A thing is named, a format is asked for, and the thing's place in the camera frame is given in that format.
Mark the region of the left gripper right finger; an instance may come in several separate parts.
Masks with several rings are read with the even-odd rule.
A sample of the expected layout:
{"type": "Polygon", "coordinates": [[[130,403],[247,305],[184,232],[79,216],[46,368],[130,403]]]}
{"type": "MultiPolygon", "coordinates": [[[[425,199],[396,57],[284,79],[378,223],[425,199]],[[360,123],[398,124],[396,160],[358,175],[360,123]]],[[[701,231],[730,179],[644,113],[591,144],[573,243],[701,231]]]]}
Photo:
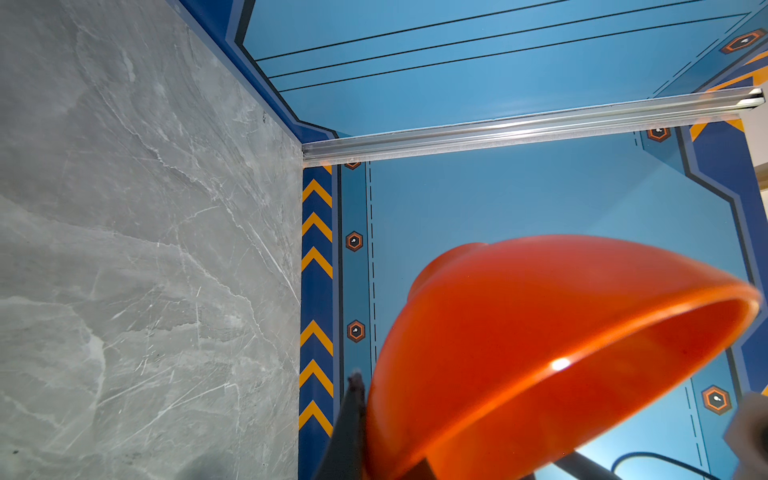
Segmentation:
{"type": "Polygon", "coordinates": [[[615,473],[577,451],[555,461],[554,465],[579,480],[621,480],[615,473]]]}

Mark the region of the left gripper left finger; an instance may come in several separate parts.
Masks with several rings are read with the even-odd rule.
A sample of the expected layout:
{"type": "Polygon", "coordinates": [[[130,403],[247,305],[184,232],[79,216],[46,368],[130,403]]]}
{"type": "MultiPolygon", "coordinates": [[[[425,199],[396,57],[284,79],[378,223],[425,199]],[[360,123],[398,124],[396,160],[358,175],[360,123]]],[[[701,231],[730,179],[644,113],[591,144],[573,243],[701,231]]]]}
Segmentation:
{"type": "Polygon", "coordinates": [[[365,384],[359,371],[348,377],[346,393],[324,457],[313,478],[360,480],[365,452],[365,384]]]}

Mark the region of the orange plastic bowl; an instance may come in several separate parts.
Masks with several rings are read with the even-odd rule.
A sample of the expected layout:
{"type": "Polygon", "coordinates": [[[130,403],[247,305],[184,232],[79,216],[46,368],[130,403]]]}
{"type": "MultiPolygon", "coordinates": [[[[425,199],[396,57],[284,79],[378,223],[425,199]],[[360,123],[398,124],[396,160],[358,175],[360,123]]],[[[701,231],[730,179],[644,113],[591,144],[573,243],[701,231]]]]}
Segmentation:
{"type": "Polygon", "coordinates": [[[758,289],[680,254],[550,235],[452,249],[414,281],[368,395],[366,469],[518,479],[666,395],[755,320],[758,289]]]}

